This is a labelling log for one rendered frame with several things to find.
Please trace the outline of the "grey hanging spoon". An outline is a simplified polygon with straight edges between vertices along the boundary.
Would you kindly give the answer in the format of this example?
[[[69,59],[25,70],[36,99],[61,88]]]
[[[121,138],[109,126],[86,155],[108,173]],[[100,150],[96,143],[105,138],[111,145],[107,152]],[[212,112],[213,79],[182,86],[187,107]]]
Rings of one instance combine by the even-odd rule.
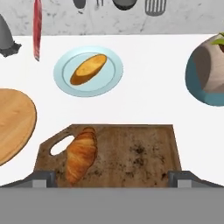
[[[73,0],[73,3],[77,9],[84,9],[86,0]]]

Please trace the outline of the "golden croissant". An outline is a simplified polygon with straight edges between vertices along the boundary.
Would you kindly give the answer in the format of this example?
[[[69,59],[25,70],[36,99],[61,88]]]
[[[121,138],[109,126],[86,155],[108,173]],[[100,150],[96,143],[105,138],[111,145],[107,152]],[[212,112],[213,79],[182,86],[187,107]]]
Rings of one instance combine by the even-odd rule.
[[[66,148],[66,180],[74,185],[92,166],[97,156],[95,129],[85,128]]]

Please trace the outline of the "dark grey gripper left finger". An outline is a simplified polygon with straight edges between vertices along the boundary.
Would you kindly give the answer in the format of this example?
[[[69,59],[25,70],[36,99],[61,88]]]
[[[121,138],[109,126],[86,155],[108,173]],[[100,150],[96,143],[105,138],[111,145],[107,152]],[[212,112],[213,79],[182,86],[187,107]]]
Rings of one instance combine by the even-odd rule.
[[[4,185],[4,187],[51,188],[56,187],[54,171],[34,171],[24,179]]]

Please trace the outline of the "green plant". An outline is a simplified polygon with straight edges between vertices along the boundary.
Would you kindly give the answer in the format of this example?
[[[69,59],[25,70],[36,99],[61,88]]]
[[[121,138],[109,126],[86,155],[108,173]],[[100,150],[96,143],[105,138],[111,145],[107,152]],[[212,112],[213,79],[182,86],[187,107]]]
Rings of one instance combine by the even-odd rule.
[[[212,45],[223,45],[224,46],[224,32],[219,33],[221,35],[220,38],[217,38],[213,42],[211,42]]]

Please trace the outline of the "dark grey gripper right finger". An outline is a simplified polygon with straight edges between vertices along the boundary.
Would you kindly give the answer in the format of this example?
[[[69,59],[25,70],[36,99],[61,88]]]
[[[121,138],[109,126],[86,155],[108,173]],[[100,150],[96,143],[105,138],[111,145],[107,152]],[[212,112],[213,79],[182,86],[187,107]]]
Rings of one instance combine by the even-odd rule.
[[[202,180],[190,171],[169,171],[168,172],[168,186],[174,188],[201,188],[201,187],[219,187],[213,182]]]

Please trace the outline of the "teal and beige plant pot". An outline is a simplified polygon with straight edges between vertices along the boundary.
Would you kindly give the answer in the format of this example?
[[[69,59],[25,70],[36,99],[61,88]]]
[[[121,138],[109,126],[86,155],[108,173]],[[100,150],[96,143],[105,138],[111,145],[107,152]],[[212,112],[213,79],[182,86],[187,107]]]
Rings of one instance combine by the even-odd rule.
[[[224,45],[212,45],[218,33],[198,45],[185,68],[189,93],[210,106],[224,107]]]

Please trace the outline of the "dark hanging ladle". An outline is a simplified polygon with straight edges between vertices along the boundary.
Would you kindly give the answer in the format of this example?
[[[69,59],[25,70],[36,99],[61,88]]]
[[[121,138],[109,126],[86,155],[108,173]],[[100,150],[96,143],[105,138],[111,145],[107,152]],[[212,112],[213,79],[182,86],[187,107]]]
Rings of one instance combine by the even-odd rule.
[[[114,5],[121,11],[130,10],[137,2],[137,0],[112,0]]]

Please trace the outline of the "round light wooden board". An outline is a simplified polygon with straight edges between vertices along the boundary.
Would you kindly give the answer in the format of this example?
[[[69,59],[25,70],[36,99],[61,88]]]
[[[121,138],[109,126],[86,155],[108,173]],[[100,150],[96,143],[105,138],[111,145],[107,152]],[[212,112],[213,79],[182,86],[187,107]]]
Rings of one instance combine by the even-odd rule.
[[[37,110],[21,91],[0,88],[0,166],[15,157],[32,136]]]

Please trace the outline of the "golden baguette roll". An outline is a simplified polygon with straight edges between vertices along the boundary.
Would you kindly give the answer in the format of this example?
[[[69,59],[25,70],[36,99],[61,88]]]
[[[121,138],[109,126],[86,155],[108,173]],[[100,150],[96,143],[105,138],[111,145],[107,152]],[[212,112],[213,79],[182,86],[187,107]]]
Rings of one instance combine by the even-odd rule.
[[[70,83],[78,86],[90,81],[102,70],[107,59],[105,54],[96,54],[86,59],[75,69],[70,78]]]

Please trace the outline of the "grey cone-shaped appliance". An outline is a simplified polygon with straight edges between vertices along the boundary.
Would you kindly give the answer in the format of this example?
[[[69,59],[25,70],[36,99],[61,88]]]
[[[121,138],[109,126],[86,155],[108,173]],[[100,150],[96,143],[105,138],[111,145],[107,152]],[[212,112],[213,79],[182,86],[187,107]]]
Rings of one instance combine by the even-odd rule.
[[[18,53],[21,44],[17,44],[4,17],[0,14],[0,54],[4,57]]]

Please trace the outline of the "pale blue plate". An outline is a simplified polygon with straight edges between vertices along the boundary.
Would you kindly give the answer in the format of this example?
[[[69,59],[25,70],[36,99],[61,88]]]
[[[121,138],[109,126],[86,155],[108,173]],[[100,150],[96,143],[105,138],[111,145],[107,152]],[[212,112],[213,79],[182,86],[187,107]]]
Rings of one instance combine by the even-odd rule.
[[[70,79],[75,69],[88,58],[105,54],[107,61],[101,71],[88,82],[75,86]],[[123,76],[123,63],[112,50],[102,46],[81,46],[66,52],[53,69],[57,86],[65,93],[78,97],[93,97],[104,94],[115,87]]]

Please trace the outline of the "brown wooden cutting board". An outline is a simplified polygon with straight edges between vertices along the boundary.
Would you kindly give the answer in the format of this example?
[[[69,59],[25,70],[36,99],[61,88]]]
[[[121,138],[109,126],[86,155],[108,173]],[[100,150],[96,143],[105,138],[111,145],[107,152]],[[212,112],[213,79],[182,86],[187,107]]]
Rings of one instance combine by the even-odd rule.
[[[181,169],[171,125],[93,126],[98,153],[77,187],[165,187]]]

